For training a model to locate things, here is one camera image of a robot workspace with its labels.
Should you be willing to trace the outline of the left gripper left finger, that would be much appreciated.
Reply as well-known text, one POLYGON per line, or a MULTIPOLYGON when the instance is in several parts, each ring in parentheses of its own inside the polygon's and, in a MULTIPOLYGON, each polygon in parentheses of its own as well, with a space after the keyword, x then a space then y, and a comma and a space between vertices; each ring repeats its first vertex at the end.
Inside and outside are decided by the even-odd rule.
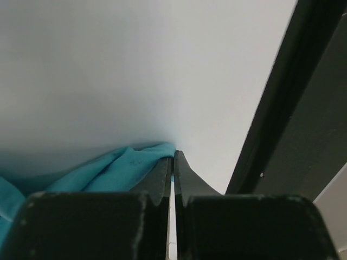
POLYGON ((43 192, 21 206, 1 259, 166 259, 171 158, 127 192, 43 192))

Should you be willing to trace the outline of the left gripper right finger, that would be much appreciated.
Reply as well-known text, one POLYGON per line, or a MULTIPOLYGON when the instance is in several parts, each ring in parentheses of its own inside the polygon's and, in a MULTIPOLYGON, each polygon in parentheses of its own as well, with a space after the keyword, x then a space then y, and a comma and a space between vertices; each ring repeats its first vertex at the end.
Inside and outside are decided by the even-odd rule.
POLYGON ((294 195, 222 195, 173 159, 179 259, 339 259, 319 210, 294 195))

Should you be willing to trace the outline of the light blue t shirt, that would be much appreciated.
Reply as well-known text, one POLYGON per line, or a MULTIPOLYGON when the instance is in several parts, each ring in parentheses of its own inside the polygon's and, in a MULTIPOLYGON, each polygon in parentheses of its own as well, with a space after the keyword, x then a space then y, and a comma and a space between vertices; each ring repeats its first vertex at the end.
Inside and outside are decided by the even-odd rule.
POLYGON ((128 191, 138 184, 160 159, 172 158, 176 148, 163 143, 134 149, 124 147, 79 166, 48 184, 30 182, 31 192, 128 191))

